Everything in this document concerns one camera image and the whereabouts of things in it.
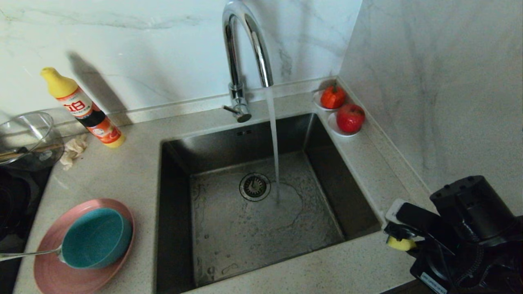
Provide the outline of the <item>red apple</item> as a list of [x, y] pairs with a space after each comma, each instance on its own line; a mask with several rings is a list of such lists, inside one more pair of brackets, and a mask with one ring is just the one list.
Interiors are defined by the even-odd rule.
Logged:
[[365, 111], [362, 107], [355, 104], [346, 104], [339, 108], [336, 116], [338, 128], [346, 133], [357, 133], [366, 118]]

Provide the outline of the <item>pink plate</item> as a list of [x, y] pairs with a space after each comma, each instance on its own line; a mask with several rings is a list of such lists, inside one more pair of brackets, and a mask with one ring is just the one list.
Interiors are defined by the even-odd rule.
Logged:
[[123, 203], [109, 198], [93, 199], [76, 205], [62, 214], [47, 230], [39, 251], [56, 249], [62, 244], [69, 227], [82, 215], [98, 208], [117, 210], [132, 224], [132, 238], [127, 251], [115, 263], [100, 269], [75, 269], [58, 260], [55, 254], [39, 255], [34, 260], [34, 279], [43, 294], [94, 294], [119, 272], [125, 263], [134, 238], [134, 219]]

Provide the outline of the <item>small white dish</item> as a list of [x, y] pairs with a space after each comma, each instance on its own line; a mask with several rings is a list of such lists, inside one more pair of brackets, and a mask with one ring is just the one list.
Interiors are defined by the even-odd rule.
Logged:
[[320, 110], [323, 110], [323, 111], [325, 111], [325, 112], [335, 112], [335, 111], [337, 111], [339, 108], [341, 108], [341, 106], [343, 106], [343, 105], [345, 105], [345, 104], [348, 104], [348, 103], [350, 102], [349, 97], [346, 96], [344, 102], [343, 102], [340, 106], [338, 106], [338, 108], [333, 108], [333, 109], [325, 108], [325, 107], [323, 107], [323, 105], [322, 105], [322, 103], [321, 103], [321, 97], [322, 97], [324, 91], [323, 91], [323, 90], [321, 90], [321, 91], [313, 91], [312, 93], [313, 93], [313, 99], [312, 99], [312, 101], [314, 102], [315, 106], [316, 106], [317, 108], [319, 108]]
[[333, 112], [332, 114], [329, 115], [327, 123], [328, 123], [329, 128], [331, 129], [331, 132], [334, 135], [340, 136], [342, 138], [350, 138], [352, 136], [356, 136], [361, 131], [361, 130], [359, 130], [357, 132], [351, 132], [351, 133], [342, 131], [342, 129], [340, 129], [340, 127], [337, 124], [337, 113], [336, 112]]

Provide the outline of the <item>brown wooden stick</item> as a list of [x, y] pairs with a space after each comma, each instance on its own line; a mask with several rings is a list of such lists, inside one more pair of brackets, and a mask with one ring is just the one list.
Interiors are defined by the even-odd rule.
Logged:
[[35, 149], [27, 149], [26, 147], [21, 147], [20, 149], [16, 149], [13, 152], [6, 152], [6, 153], [0, 153], [0, 162], [9, 161], [9, 160], [15, 160], [17, 158], [20, 158], [21, 156], [24, 156], [26, 154], [30, 153], [37, 153], [37, 152], [45, 152], [47, 150], [61, 148], [63, 145], [48, 145], [45, 147], [38, 147]]

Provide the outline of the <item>chrome gooseneck faucet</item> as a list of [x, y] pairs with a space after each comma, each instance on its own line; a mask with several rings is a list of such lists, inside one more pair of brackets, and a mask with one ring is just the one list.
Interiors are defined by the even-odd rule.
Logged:
[[260, 82], [263, 87], [269, 88], [273, 86], [273, 74], [264, 34], [259, 27], [256, 17], [242, 0], [230, 0], [224, 7], [222, 28], [228, 59], [228, 70], [230, 72], [228, 91], [232, 104], [231, 106], [224, 105], [222, 108], [231, 112], [238, 123], [245, 123], [251, 119], [252, 115], [244, 94], [244, 84], [237, 55], [237, 24], [240, 24], [245, 29], [250, 40], [257, 62]]

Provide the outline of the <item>teal bowl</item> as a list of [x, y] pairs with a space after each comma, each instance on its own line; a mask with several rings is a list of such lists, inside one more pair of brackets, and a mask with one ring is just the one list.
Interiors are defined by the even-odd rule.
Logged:
[[64, 262], [75, 269], [100, 269], [115, 263], [127, 251], [132, 224], [120, 212], [98, 208], [78, 218], [62, 242]]

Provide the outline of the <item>clear glass bowl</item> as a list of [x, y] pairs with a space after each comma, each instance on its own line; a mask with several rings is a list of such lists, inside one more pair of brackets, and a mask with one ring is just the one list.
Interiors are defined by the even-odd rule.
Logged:
[[21, 147], [35, 149], [56, 144], [63, 147], [0, 162], [0, 167], [35, 172], [54, 166], [64, 152], [62, 135], [51, 115], [35, 111], [17, 116], [0, 125], [0, 153], [13, 152]]

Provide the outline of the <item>stainless steel sink basin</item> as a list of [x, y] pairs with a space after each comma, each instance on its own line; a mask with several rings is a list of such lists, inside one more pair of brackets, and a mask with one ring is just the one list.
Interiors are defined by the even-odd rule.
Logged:
[[[156, 294], [181, 294], [378, 232], [380, 222], [316, 114], [162, 144]], [[261, 173], [271, 192], [239, 193]]]

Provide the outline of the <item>round metal drain strainer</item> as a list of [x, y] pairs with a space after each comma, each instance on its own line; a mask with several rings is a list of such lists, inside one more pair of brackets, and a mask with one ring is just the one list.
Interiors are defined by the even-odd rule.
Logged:
[[239, 183], [240, 195], [252, 202], [265, 199], [271, 192], [271, 182], [261, 173], [249, 173]]

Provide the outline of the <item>yellow capped dish soap bottle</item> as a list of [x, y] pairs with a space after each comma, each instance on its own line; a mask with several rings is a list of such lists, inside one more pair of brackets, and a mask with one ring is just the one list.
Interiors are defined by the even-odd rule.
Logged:
[[125, 136], [121, 130], [75, 80], [61, 75], [54, 67], [45, 67], [40, 74], [47, 83], [50, 95], [103, 145], [110, 148], [123, 145]]

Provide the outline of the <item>crumpled beige tissue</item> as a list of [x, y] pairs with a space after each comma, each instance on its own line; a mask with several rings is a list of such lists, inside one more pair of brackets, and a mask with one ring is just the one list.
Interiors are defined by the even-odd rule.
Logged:
[[87, 148], [87, 134], [82, 134], [73, 137], [64, 145], [64, 152], [60, 157], [60, 164], [63, 165], [63, 170], [67, 171], [74, 165], [76, 158], [79, 158]]

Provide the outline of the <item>yellow green sponge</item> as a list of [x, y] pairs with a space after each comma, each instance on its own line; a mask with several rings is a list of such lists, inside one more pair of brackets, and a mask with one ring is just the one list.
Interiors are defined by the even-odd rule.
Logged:
[[417, 248], [416, 242], [411, 239], [398, 239], [389, 236], [386, 241], [387, 246], [392, 249], [407, 252]]

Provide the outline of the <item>clear running water stream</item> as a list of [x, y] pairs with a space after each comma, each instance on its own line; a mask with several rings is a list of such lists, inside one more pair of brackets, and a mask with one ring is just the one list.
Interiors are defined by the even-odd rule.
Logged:
[[273, 142], [273, 160], [275, 167], [275, 176], [276, 176], [276, 203], [280, 204], [280, 169], [279, 169], [279, 150], [278, 150], [278, 140], [277, 140], [277, 124], [276, 124], [276, 110], [273, 97], [272, 87], [264, 88], [264, 96], [267, 102], [268, 115], [270, 120], [271, 127], [271, 136]]

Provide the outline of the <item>metal spoon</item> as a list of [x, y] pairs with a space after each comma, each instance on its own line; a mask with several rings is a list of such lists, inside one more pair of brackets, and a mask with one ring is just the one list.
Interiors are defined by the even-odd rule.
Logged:
[[38, 252], [24, 252], [24, 253], [0, 253], [0, 262], [6, 262], [12, 259], [24, 258], [29, 256], [37, 256], [44, 254], [55, 254], [58, 257], [58, 260], [62, 263], [65, 262], [65, 258], [62, 253], [62, 244], [60, 244], [56, 249], [38, 251]]

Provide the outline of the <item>black stove top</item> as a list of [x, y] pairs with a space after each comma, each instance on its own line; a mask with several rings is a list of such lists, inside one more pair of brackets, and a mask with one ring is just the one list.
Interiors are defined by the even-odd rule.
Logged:
[[0, 254], [25, 252], [51, 171], [0, 167]]

